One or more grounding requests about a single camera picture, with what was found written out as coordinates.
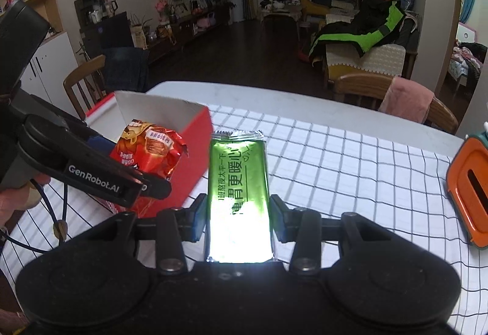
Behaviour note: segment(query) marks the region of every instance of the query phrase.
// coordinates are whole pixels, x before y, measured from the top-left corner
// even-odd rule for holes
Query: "green foil wrapper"
[[[266,150],[261,132],[214,134],[210,143],[208,205],[208,261],[255,263],[273,257]]]

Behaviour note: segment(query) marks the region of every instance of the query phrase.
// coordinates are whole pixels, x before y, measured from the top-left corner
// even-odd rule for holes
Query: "pink towel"
[[[378,111],[424,123],[433,99],[434,93],[427,87],[395,76]]]

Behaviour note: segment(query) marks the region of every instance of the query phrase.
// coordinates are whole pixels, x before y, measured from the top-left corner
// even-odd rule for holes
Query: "white cabinet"
[[[68,34],[63,32],[37,49],[22,76],[22,88],[78,117],[63,86],[64,79],[77,66]]]

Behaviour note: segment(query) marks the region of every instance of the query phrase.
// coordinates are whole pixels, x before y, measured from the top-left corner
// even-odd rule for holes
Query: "open cardboard box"
[[[175,98],[117,91],[87,113],[86,123],[105,138],[117,142],[133,119],[177,131],[188,147],[188,156],[181,156],[171,176],[170,196],[154,201],[143,217],[153,217],[165,208],[181,207],[208,168],[213,132],[208,108]]]

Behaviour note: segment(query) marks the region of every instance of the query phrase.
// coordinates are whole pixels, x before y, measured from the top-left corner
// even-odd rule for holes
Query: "red snack bag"
[[[110,157],[143,173],[169,180],[183,153],[187,155],[186,144],[178,133],[134,119],[124,129]],[[141,217],[155,201],[144,197],[138,198],[132,208],[114,206],[117,212],[132,211]]]

